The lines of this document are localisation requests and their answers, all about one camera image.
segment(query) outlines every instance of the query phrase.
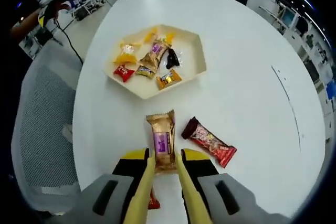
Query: table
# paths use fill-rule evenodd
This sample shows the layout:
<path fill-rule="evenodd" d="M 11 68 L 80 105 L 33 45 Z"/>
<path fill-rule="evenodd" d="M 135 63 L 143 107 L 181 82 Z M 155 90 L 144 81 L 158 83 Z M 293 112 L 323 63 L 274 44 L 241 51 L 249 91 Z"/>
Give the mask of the table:
<path fill-rule="evenodd" d="M 208 71 L 141 100 L 102 68 L 111 45 L 157 24 L 199 34 Z M 291 45 L 239 2 L 117 0 L 92 40 L 77 87 L 73 152 L 81 189 L 112 172 L 126 152 L 150 146 L 145 116 L 170 109 L 176 115 L 176 151 L 201 150 L 180 136 L 196 116 L 238 149 L 225 169 L 212 158 L 217 170 L 251 190 L 267 212 L 291 217 L 315 184 L 325 135 L 314 85 Z M 167 223 L 186 223 L 177 176 L 158 176 L 154 190 L 162 209 L 149 211 L 148 223 L 164 217 Z"/>

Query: candy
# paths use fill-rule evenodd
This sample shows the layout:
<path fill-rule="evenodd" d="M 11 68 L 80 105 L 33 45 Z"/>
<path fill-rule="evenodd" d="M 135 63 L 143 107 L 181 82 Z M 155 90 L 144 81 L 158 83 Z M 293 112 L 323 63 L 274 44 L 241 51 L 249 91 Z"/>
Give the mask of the candy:
<path fill-rule="evenodd" d="M 140 74 L 142 76 L 146 76 L 150 79 L 153 79 L 155 72 L 153 72 L 151 69 L 146 68 L 144 66 L 139 66 L 138 69 L 136 70 L 135 74 Z"/>
<path fill-rule="evenodd" d="M 168 49 L 169 55 L 167 57 L 167 65 L 166 68 L 167 69 L 171 69 L 174 66 L 179 66 L 180 62 L 178 61 L 179 59 L 177 58 L 177 55 L 174 51 L 174 49 L 169 48 Z"/>
<path fill-rule="evenodd" d="M 156 35 L 158 33 L 157 31 L 158 29 L 156 27 L 154 27 L 145 37 L 145 39 L 143 40 L 144 43 L 151 43 L 155 38 Z"/>
<path fill-rule="evenodd" d="M 127 69 L 125 65 L 120 65 L 113 72 L 113 74 L 119 75 L 122 78 L 122 81 L 126 82 L 134 72 L 135 72 L 134 70 Z"/>
<path fill-rule="evenodd" d="M 172 46 L 174 34 L 167 34 L 164 39 L 156 39 L 151 50 L 139 61 L 141 65 L 157 72 L 163 54 Z"/>
<path fill-rule="evenodd" d="M 182 81 L 181 77 L 175 72 L 174 69 L 170 70 L 169 73 L 162 77 L 157 77 L 156 82 L 158 83 L 159 89 L 167 88 L 175 83 Z"/>
<path fill-rule="evenodd" d="M 155 172 L 168 173 L 176 170 L 174 155 L 175 118 L 174 111 L 167 114 L 146 116 L 152 126 L 155 148 Z"/>
<path fill-rule="evenodd" d="M 125 63 L 133 63 L 135 64 L 137 61 L 135 57 L 135 52 L 139 50 L 140 44 L 132 44 L 132 43 L 121 43 L 120 47 L 122 49 L 121 53 L 114 60 L 115 64 L 125 64 Z"/>
<path fill-rule="evenodd" d="M 159 209 L 160 207 L 161 207 L 160 202 L 156 199 L 156 196 L 154 194 L 154 190 L 152 188 L 150 198 L 149 198 L 149 203 L 148 203 L 148 210 Z"/>
<path fill-rule="evenodd" d="M 237 151 L 235 147 L 225 144 L 205 127 L 203 127 L 196 117 L 193 117 L 189 120 L 181 136 L 184 139 L 189 138 L 196 144 L 211 152 L 217 158 L 220 166 L 223 168 L 225 168 L 227 163 L 231 160 Z"/>

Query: red packet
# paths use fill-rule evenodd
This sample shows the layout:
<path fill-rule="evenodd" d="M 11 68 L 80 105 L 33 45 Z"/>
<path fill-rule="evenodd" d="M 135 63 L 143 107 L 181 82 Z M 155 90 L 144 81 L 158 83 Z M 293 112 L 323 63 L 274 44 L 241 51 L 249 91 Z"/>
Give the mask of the red packet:
<path fill-rule="evenodd" d="M 125 65 L 120 65 L 113 72 L 113 74 L 120 76 L 122 81 L 126 82 L 134 72 L 135 72 L 134 70 L 126 68 Z"/>
<path fill-rule="evenodd" d="M 189 120 L 181 136 L 184 139 L 189 138 L 196 144 L 207 149 L 217 158 L 220 166 L 223 168 L 225 168 L 227 163 L 229 163 L 237 151 L 235 147 L 225 144 L 214 134 L 208 131 L 203 125 L 200 124 L 196 117 L 193 117 Z"/>
<path fill-rule="evenodd" d="M 161 207 L 160 203 L 156 199 L 155 194 L 154 194 L 154 190 L 152 188 L 152 190 L 151 190 L 151 196 L 150 196 L 149 203 L 148 203 L 148 210 L 150 210 L 150 209 L 159 209 L 160 207 Z"/>

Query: mesh office chair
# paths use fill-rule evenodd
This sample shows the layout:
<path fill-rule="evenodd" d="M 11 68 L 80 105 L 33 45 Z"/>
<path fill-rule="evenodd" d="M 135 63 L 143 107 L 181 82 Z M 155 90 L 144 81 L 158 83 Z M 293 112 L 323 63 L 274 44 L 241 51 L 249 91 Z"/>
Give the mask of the mesh office chair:
<path fill-rule="evenodd" d="M 73 52 L 49 41 L 22 83 L 12 160 L 23 197 L 38 211 L 70 210 L 80 192 L 71 125 L 81 67 Z"/>

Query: chair backrest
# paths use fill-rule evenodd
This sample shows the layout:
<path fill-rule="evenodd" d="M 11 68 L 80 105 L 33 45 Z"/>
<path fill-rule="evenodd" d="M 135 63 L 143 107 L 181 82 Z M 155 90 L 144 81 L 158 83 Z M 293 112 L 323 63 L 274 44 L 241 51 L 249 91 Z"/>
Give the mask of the chair backrest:
<path fill-rule="evenodd" d="M 49 41 L 22 83 L 12 138 L 15 176 L 27 203 L 64 212 L 80 192 L 72 152 L 72 113 L 81 63 Z"/>

